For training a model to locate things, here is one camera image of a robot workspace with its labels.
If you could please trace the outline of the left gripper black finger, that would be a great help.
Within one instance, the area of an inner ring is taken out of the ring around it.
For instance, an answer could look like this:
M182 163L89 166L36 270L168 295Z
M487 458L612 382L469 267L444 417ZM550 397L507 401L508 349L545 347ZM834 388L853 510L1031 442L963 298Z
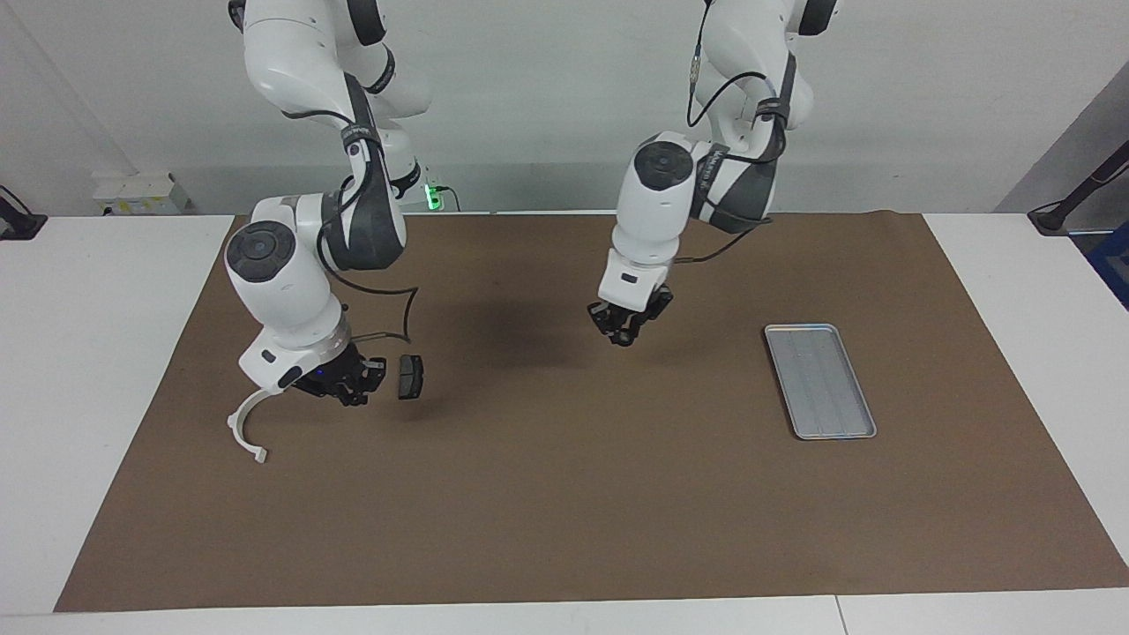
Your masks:
M616 343L610 337L616 333L618 329L624 329L625 322L629 321L629 311L614 304L589 304L588 315L599 333L609 338L613 345Z
M639 332L646 322L660 318L660 314L673 301L672 293L653 293L647 302L647 306L632 315L632 340L639 337Z

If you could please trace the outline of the white semicircular bracket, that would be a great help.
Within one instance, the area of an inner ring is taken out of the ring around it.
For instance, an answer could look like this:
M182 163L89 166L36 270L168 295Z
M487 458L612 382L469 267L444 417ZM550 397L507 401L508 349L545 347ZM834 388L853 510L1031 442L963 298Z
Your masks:
M261 445L255 445L246 438L243 434L243 426L245 426L246 419L250 418L250 411L254 409L259 403L265 401L266 398L272 394L266 392L266 390L259 390L247 397L227 418L227 426L231 430L233 438L238 445L246 452L250 452L251 456L254 459L259 466L263 466L266 462L266 447Z

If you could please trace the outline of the brown table mat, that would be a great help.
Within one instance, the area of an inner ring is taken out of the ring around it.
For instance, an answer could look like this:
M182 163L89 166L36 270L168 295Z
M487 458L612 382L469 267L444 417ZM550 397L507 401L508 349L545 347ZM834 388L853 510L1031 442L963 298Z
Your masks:
M408 221L421 398L253 391L218 258L56 610L1129 586L916 214L782 214L629 348L586 305L609 216ZM795 437L763 329L831 323L878 434Z

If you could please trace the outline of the silver metal tray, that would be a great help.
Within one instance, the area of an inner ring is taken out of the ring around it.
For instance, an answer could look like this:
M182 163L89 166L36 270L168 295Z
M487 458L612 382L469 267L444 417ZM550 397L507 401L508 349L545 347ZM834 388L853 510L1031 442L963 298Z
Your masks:
M878 434L834 325L774 323L763 334L795 437L864 440Z

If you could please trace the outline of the black angled stand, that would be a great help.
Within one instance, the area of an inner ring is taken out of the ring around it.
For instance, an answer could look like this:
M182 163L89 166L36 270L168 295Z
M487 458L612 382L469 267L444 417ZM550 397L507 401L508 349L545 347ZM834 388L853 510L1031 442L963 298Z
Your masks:
M1114 182L1124 171L1129 169L1129 139L1118 146L1106 160L1103 160L1099 168L1093 169L1089 176L1080 181L1080 185L1073 189L1051 205L1041 205L1036 209L1029 210L1029 221L1044 236L1065 236L1069 230L1064 228L1065 221L1075 212L1078 206L1083 205L1086 198L1100 191L1109 183Z

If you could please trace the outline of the white power strip box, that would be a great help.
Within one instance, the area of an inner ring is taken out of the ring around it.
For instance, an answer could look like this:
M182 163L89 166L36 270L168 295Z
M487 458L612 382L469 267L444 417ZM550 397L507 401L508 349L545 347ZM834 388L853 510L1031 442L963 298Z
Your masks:
M96 180L91 195L97 214L189 214L192 201L170 173Z

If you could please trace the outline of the black table clamp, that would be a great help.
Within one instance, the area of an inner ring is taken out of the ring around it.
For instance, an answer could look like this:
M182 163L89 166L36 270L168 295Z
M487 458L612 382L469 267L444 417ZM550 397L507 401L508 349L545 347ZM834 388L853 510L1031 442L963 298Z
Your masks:
M44 228L49 216L33 214L20 197L0 184L0 220L5 221L0 241L30 241Z

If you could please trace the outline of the blue crate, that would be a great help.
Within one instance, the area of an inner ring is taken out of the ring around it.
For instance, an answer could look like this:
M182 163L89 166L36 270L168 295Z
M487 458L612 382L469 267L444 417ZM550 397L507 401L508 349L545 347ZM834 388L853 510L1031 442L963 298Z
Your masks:
M1129 220L1089 249L1085 258L1117 301L1129 310Z

